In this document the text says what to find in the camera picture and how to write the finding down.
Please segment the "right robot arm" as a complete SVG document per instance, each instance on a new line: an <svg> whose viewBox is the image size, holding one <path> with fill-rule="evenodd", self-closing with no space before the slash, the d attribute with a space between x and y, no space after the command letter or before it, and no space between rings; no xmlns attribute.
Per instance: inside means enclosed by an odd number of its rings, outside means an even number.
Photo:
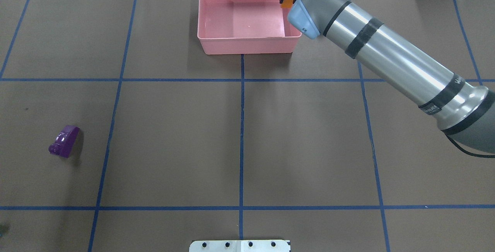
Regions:
<svg viewBox="0 0 495 252"><path fill-rule="evenodd" d="M363 63L433 116L465 154L494 158L492 90L472 86L351 0L293 0L288 21L306 37L324 36Z"/></svg>

